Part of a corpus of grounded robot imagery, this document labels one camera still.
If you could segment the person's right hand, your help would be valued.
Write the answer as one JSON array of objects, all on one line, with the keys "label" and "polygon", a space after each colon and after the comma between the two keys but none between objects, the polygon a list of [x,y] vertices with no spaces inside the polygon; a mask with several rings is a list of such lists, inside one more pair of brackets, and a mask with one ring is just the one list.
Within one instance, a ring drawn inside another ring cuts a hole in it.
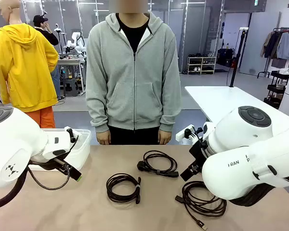
[{"label": "person's right hand", "polygon": [[97,132],[96,139],[100,145],[110,145],[111,144],[111,133],[109,130],[105,132]]}]

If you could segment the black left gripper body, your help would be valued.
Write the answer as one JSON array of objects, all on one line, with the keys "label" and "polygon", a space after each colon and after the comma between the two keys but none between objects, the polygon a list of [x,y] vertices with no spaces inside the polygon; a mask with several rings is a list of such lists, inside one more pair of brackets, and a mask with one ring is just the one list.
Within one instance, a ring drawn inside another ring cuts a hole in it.
[{"label": "black left gripper body", "polygon": [[38,166],[40,166],[43,169],[48,170],[48,171],[54,170],[54,169],[64,170],[65,169],[64,165],[67,165],[67,163],[64,160],[61,160],[58,158],[53,158],[53,159],[51,159],[45,163],[40,163],[37,161],[30,160],[30,164],[31,165],[38,165]]}]

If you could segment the person's left hand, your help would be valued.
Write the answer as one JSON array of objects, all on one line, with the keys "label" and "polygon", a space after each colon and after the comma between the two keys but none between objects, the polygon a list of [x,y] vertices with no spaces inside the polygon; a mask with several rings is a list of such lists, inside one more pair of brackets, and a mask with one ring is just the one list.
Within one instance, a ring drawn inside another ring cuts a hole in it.
[{"label": "person's left hand", "polygon": [[165,145],[170,142],[172,137],[172,132],[158,131],[158,142],[160,145]]}]

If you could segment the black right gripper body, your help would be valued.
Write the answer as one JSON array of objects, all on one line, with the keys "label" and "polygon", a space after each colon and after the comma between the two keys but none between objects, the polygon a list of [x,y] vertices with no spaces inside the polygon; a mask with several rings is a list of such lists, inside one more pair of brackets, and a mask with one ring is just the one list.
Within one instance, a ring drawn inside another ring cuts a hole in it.
[{"label": "black right gripper body", "polygon": [[208,156],[205,153],[206,148],[208,147],[206,141],[203,141],[200,138],[196,143],[192,145],[189,149],[190,154],[195,158],[195,161],[191,164],[191,166],[202,167]]}]

